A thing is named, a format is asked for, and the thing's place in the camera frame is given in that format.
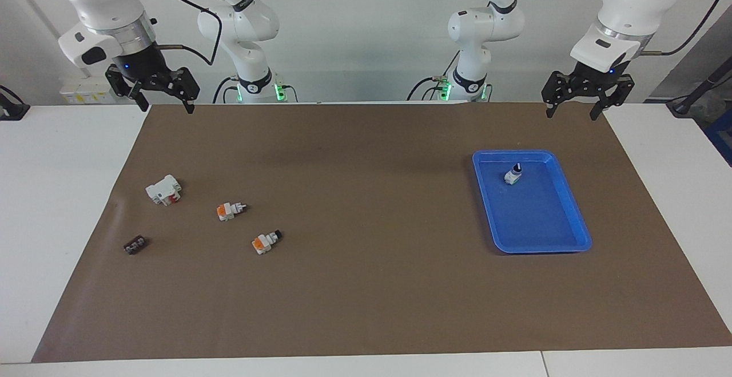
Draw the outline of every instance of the brown paper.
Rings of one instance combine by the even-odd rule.
[[[732,345],[588,105],[155,106],[34,362]],[[594,246],[504,255],[471,156],[547,149]],[[180,203],[145,187],[180,179]],[[244,202],[222,223],[217,205]],[[251,241],[281,229],[266,255]],[[150,244],[129,256],[141,234]]]

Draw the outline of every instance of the blue tray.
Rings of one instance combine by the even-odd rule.
[[[517,162],[515,185],[504,175]],[[582,252],[592,247],[559,160],[545,150],[484,150],[473,155],[496,246],[509,254]]]

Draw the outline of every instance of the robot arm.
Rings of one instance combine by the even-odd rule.
[[[593,120],[610,106],[625,102],[635,86],[624,74],[661,25],[663,15],[677,0],[602,0],[597,20],[570,53],[577,59],[574,72],[553,72],[542,90],[547,116],[575,96],[597,97]]]
[[[69,1],[81,22],[58,42],[71,62],[85,68],[111,58],[106,76],[118,96],[135,100],[145,111],[149,104],[141,91],[159,90],[193,113],[200,88],[187,68],[168,69],[140,0]]]
[[[222,20],[220,44],[231,56],[238,76],[238,91],[245,102],[275,102],[284,100],[282,82],[267,64],[256,41],[277,36],[280,21],[274,11],[261,0],[224,0],[228,5],[210,10]],[[214,41],[218,23],[209,14],[198,16],[201,34]]]
[[[524,15],[517,4],[518,0],[489,0],[485,9],[462,10],[452,15],[449,34],[460,46],[460,59],[449,78],[449,99],[480,98],[491,64],[491,51],[484,44],[521,34]]]

